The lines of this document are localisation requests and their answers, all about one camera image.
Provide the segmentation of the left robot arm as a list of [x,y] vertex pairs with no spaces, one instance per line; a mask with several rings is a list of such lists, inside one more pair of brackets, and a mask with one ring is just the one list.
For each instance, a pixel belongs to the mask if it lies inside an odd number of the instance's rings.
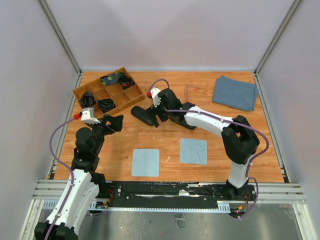
[[69,171],[66,187],[45,222],[37,223],[34,229],[37,240],[78,239],[92,201],[107,193],[105,176],[96,171],[105,136],[120,132],[123,120],[123,115],[105,114],[76,132],[73,160],[66,166]]

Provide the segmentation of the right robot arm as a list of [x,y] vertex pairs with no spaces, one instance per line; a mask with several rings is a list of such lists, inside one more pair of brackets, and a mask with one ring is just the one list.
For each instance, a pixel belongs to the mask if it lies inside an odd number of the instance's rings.
[[240,199],[249,182],[249,165],[260,144],[247,119],[242,115],[236,118],[220,116],[190,102],[181,103],[170,88],[152,87],[146,95],[152,105],[143,111],[144,123],[158,127],[158,120],[171,120],[190,130],[199,127],[222,139],[225,153],[231,160],[226,193],[232,200]]

